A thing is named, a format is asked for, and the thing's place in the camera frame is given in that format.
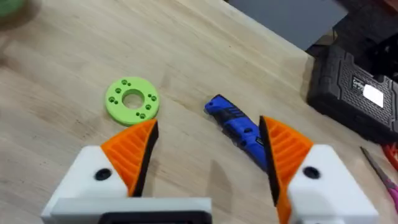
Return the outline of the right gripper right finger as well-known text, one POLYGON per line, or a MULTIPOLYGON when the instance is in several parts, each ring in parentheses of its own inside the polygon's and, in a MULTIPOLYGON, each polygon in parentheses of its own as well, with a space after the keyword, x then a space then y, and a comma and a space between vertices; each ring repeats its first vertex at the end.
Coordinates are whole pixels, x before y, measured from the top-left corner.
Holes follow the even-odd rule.
POLYGON ((281 224, 378 223, 378 211, 333 147, 267 116, 259 118, 259 132, 281 224))

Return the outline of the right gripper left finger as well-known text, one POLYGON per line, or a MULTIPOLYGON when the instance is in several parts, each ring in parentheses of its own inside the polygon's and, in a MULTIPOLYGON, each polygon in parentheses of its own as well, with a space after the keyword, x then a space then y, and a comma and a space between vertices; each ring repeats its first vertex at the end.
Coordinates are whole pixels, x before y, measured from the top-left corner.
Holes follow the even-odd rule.
POLYGON ((134 208, 142 195, 158 122, 135 124, 102 145, 83 147, 44 207, 43 220, 99 220, 134 208))

